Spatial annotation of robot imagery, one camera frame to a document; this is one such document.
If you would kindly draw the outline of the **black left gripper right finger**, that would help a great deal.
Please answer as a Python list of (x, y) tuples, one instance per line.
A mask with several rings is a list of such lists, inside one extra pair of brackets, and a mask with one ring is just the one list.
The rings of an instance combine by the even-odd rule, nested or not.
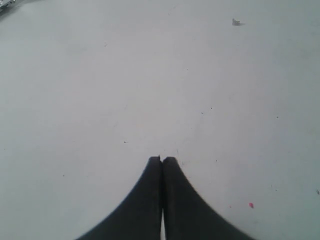
[(214, 211), (192, 187), (178, 161), (162, 162), (163, 213), (167, 240), (251, 240)]

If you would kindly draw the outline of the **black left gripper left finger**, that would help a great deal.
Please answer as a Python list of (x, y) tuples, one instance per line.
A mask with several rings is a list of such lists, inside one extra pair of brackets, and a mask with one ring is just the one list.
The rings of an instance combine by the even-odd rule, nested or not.
[(159, 240), (163, 212), (163, 165), (159, 156), (148, 159), (139, 180), (126, 198), (80, 240)]

